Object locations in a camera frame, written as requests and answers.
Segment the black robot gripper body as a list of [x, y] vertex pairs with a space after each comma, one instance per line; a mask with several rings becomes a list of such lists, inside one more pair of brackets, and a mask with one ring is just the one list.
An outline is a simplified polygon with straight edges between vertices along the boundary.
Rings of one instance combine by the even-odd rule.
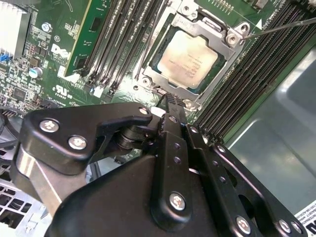
[[228, 237], [212, 216], [200, 177], [191, 173], [193, 215], [176, 232], [161, 229], [150, 212], [156, 159], [137, 158], [69, 195], [56, 211], [49, 237]]

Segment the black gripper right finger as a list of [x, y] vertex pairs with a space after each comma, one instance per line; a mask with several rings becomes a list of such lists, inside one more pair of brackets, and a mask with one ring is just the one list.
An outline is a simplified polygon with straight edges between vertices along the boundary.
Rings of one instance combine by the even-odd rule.
[[298, 219], [222, 144], [188, 124], [186, 140], [220, 237], [306, 237]]

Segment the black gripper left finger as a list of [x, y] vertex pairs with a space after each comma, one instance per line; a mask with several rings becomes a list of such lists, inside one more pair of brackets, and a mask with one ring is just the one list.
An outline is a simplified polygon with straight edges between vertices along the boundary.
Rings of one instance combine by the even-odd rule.
[[122, 165], [156, 159], [150, 212], [167, 232], [192, 216], [185, 104], [173, 95], [157, 104], [156, 116], [137, 102], [37, 110], [22, 123], [13, 164], [14, 184], [31, 187], [52, 218], [72, 193]]

